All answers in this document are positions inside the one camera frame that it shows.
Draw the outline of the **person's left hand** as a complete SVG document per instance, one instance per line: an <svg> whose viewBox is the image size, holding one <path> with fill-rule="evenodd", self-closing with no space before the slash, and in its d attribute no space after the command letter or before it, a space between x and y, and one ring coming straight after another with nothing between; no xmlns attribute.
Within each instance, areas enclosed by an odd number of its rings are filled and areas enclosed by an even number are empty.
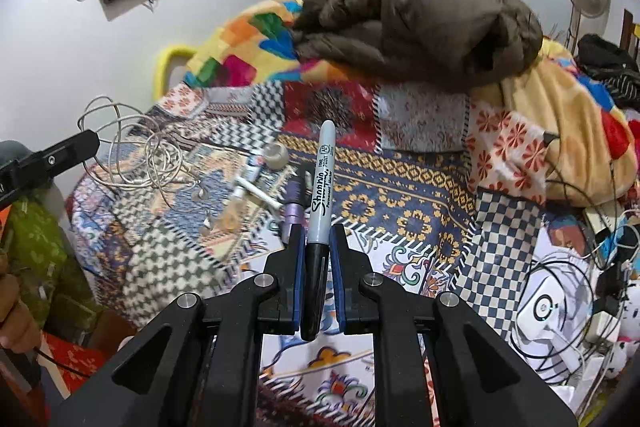
<svg viewBox="0 0 640 427"><path fill-rule="evenodd" d="M20 284L8 266L8 257L1 254L0 341L3 349L21 355L40 347L40 329L21 300Z"/></svg>

